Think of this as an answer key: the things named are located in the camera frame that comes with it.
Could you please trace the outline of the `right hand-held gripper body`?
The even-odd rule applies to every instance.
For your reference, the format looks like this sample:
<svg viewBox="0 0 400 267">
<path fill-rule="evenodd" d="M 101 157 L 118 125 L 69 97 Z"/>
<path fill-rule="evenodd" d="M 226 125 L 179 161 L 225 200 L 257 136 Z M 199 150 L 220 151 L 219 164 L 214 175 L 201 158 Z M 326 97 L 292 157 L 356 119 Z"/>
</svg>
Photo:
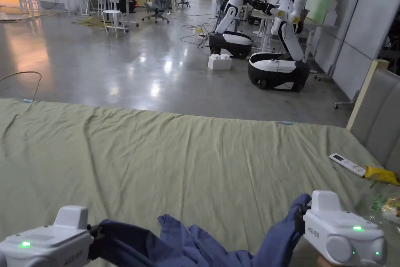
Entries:
<svg viewBox="0 0 400 267">
<path fill-rule="evenodd" d="M 386 265 L 384 232 L 378 225 L 343 210 L 332 191 L 313 191 L 310 207 L 301 208 L 296 216 L 295 228 L 333 265 Z"/>
</svg>

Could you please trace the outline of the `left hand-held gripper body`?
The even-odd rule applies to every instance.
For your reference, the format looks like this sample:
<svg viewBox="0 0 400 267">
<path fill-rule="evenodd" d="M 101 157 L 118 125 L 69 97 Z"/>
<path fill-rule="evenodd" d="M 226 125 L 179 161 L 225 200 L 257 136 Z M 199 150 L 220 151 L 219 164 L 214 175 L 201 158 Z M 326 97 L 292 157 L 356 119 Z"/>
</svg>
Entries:
<svg viewBox="0 0 400 267">
<path fill-rule="evenodd" d="M 84 267 L 95 260 L 100 226 L 88 223 L 83 206 L 60 208 L 51 226 L 42 226 L 6 237 L 0 243 L 2 267 Z"/>
</svg>

